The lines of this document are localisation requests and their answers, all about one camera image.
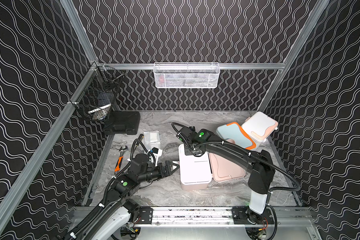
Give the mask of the white gauze packet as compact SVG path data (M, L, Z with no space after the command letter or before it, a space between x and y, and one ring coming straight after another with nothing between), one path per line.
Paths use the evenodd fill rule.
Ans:
M145 143L145 147L148 150L152 150L153 148L161 149L161 142L149 142Z
M143 135L145 143L157 143L161 141L159 131L144 132Z

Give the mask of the blue orange first aid box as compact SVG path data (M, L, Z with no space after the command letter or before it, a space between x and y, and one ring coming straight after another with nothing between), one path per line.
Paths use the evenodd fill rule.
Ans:
M236 145L247 150L254 150L257 145L251 137L236 122L219 126L217 135L224 140L232 140Z

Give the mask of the white pink first aid box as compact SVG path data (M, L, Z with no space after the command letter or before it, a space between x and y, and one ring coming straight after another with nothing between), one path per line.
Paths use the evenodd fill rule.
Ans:
M242 125L242 129L257 143L263 143L266 138L278 129L279 123L264 114L256 112L249 117Z

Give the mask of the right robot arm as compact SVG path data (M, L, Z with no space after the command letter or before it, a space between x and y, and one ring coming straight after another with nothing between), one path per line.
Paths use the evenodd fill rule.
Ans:
M250 174L248 186L251 189L250 203L246 211L250 223L256 224L262 219L273 191L298 192L300 184L285 170L273 164L269 152L247 150L236 144L223 140L214 132L172 122L177 138L185 145L185 155L202 157L205 153L218 155L244 169ZM293 187L270 187L278 171L291 180Z

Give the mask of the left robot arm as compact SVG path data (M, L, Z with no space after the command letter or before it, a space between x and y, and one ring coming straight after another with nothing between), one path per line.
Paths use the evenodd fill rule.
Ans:
M73 229L61 237L55 236L55 240L94 240L108 219L124 205L132 207L127 209L129 215L139 211L130 198L140 189L141 183L161 180L180 169L180 165L172 161L151 162L151 159L156 160L153 151L139 139L134 140L130 152L129 162L111 178L98 205Z

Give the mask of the black plastic tool case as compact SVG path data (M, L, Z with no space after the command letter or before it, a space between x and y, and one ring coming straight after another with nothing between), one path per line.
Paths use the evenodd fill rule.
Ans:
M105 135L136 135L140 124L139 112L111 112L103 127Z

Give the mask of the orange handled adjustable wrench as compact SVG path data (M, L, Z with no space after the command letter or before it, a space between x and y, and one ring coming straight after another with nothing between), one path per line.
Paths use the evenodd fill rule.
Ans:
M118 161L117 161L117 164L115 166L115 170L114 170L114 173L118 173L120 170L121 170L121 166L122 166L122 161L123 161L123 158L124 158L124 154L125 152L128 151L128 146L123 146L123 147L120 147L119 149L119 158L118 158Z

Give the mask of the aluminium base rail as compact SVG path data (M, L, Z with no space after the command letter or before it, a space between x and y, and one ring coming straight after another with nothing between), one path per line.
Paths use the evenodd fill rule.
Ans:
M305 207L266 209L257 224L248 221L245 207L141 207L135 227L309 227L313 217Z

